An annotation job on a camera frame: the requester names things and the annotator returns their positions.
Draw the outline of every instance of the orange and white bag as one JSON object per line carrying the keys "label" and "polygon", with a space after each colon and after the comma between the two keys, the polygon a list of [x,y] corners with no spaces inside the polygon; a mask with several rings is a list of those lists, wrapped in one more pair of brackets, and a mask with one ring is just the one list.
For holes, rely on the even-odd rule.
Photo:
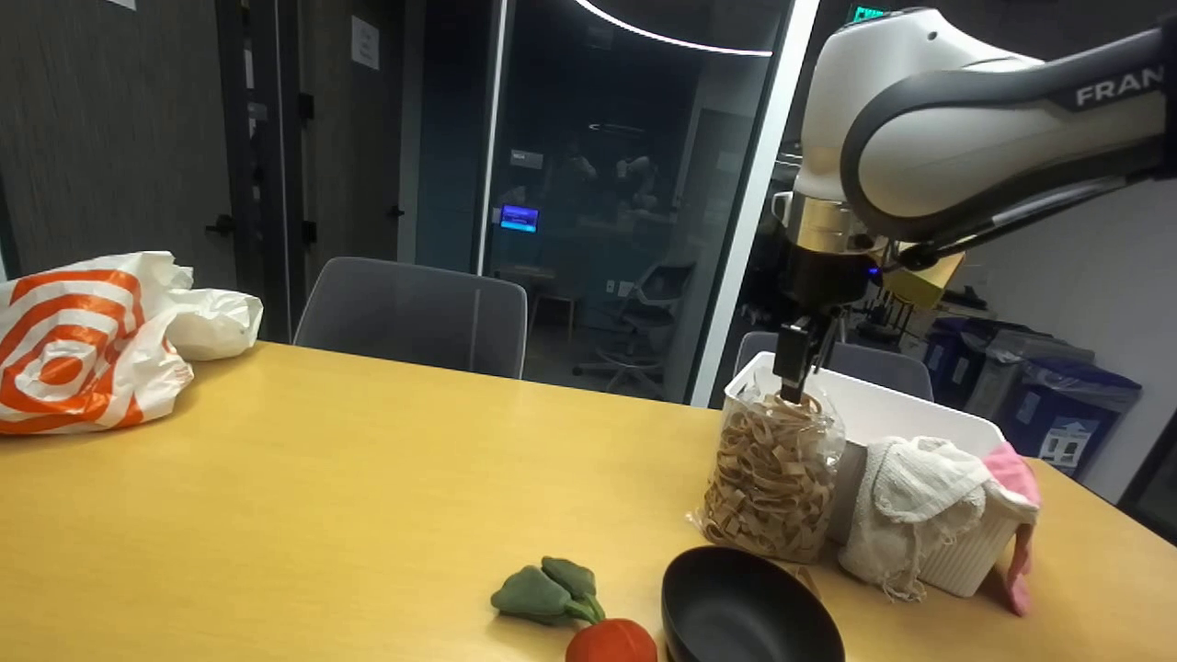
{"label": "orange and white bag", "polygon": [[246,353],[257,327],[257,297],[194,292],[166,251],[0,283],[0,433],[161,419],[191,384],[188,359]]}

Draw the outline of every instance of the trash bin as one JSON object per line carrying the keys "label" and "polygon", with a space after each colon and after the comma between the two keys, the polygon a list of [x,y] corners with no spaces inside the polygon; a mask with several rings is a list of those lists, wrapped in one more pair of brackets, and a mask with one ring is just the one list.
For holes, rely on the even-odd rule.
{"label": "trash bin", "polygon": [[998,428],[1023,455],[1080,473],[1136,400],[1139,384],[1087,359],[1026,359],[998,413]]}
{"label": "trash bin", "polygon": [[946,409],[963,409],[969,385],[980,374],[986,347],[998,332],[1026,332],[1023,322],[980,320],[980,316],[947,316],[935,320],[928,332],[924,363],[929,374],[935,400]]}
{"label": "trash bin", "polygon": [[1076,348],[1063,338],[1026,332],[1026,327],[1001,327],[993,341],[980,348],[980,368],[963,409],[980,419],[993,419],[1009,391],[1016,385],[1023,359],[1033,359],[1033,355],[1080,359],[1080,363],[1097,359],[1087,348]]}

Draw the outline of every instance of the wooden table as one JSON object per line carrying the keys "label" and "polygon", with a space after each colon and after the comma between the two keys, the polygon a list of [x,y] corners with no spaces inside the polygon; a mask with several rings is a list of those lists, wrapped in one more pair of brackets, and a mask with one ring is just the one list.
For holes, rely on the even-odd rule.
{"label": "wooden table", "polygon": [[[0,658],[556,662],[568,634],[489,593],[568,557],[658,630],[713,441],[697,409],[262,347],[166,422],[0,441]],[[1036,479],[1028,619],[812,565],[849,658],[1173,658],[1177,553]]]}

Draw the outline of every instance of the black pan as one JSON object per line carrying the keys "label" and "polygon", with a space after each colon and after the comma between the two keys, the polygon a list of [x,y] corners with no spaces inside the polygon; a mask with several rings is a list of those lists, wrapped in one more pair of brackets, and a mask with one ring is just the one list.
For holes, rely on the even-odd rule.
{"label": "black pan", "polygon": [[671,662],[841,662],[841,636],[816,597],[734,549],[692,549],[662,576]]}

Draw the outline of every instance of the tomato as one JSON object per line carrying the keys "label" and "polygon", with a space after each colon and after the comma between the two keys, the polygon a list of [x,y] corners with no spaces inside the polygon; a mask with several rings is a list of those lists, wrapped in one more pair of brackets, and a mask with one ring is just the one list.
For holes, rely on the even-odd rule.
{"label": "tomato", "polygon": [[658,662],[658,645],[643,625],[605,619],[566,645],[566,662]]}

